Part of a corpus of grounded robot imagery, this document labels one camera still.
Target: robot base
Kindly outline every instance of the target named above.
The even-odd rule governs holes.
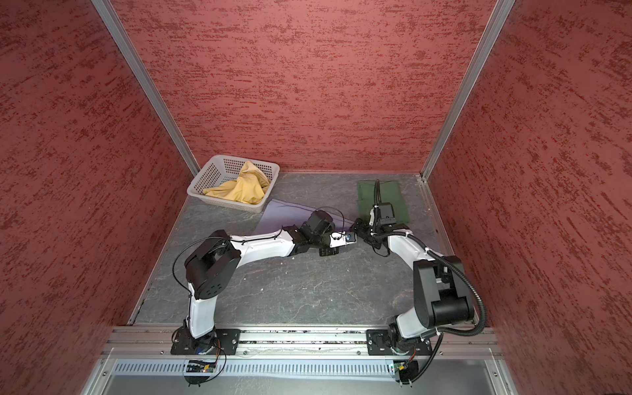
[[[425,343],[421,338],[408,339],[406,349],[398,349],[391,340],[391,334],[386,329],[367,329],[367,349],[369,355],[430,355],[430,342]]]
[[[211,355],[216,352],[216,344],[224,354],[235,355],[240,334],[239,329],[215,329],[194,339],[187,326],[182,325],[173,333],[171,355]]]

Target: green cloth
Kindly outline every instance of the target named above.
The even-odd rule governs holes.
[[[358,211],[360,218],[367,222],[370,219],[371,208],[374,203],[374,187],[375,181],[358,181]],[[382,203],[392,204],[398,224],[410,222],[406,202],[404,202],[397,181],[380,181],[380,196]]]

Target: light purple cloth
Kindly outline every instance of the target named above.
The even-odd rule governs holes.
[[[271,233],[278,231],[284,226],[296,225],[300,227],[312,215],[314,210],[313,207],[272,199],[266,206],[264,214],[252,234]],[[325,211],[334,219],[336,230],[342,229],[343,218],[330,212],[335,210],[325,209]],[[345,218],[344,228],[349,229],[352,223],[353,221],[349,218]]]

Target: red textured wall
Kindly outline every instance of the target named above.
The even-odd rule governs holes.
[[[113,0],[197,161],[419,171],[495,0]]]
[[[632,393],[632,3],[518,0],[430,185],[521,394]]]
[[[89,0],[0,4],[0,393],[75,394],[191,174]]]

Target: yellow cloth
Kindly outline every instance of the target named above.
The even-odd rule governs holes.
[[[253,162],[246,161],[237,179],[226,181],[214,188],[204,188],[202,193],[234,202],[259,204],[269,186],[268,177]]]

